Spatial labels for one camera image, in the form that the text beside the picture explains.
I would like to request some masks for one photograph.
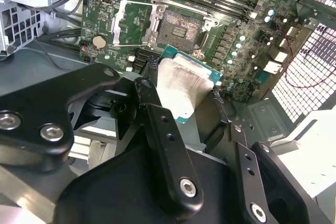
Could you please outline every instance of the black metal arm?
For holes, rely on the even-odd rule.
[[[207,152],[226,164],[185,148],[149,80],[90,65],[0,97],[0,163],[17,173],[56,173],[73,130],[112,117],[116,157],[65,188],[53,223],[329,223],[272,150],[247,148],[216,93],[195,116]],[[275,207],[278,198],[289,207]]]

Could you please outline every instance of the capacitor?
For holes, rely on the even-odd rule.
[[[245,39],[246,39],[246,37],[245,37],[244,35],[240,35],[239,40],[240,40],[241,42],[245,41]]]
[[[265,21],[266,23],[270,22],[270,21],[271,21],[271,17],[270,17],[270,16],[266,16],[266,17],[264,18],[264,21]]]
[[[268,16],[273,16],[274,14],[275,14],[275,11],[273,9],[271,9],[267,12]]]
[[[271,41],[267,38],[264,39],[264,43],[266,44],[266,46],[271,45]]]
[[[107,41],[106,41],[105,36],[95,35],[92,39],[92,43],[97,49],[102,49],[106,46]]]
[[[271,34],[267,34],[267,35],[266,35],[266,38],[267,38],[269,41],[274,40],[274,37],[273,37]]]

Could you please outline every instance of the perforated metal panel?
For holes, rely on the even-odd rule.
[[[45,14],[23,10],[15,3],[0,5],[0,56],[8,56],[41,34]]]
[[[317,110],[336,90],[336,76],[331,74],[336,67],[336,31],[319,24],[305,42],[287,70],[273,89],[273,94],[295,122],[300,115]]]

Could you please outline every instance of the metal bracket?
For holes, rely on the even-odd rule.
[[[77,115],[69,105],[80,113],[90,96],[118,80],[115,70],[94,64],[0,97],[0,164],[59,167],[74,139],[71,116]]]

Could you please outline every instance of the bolt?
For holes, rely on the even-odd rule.
[[[269,152],[269,148],[265,144],[262,144],[261,146],[265,152]]]
[[[48,124],[42,127],[40,135],[47,141],[56,142],[64,136],[63,130],[55,124]]]
[[[0,130],[13,130],[20,126],[21,119],[18,115],[12,113],[0,114]]]
[[[252,203],[251,204],[251,210],[253,215],[261,222],[265,223],[266,222],[266,214],[263,211],[261,207],[259,207],[257,204]]]
[[[196,195],[196,187],[189,179],[181,179],[180,189],[186,196],[190,198],[195,197]]]

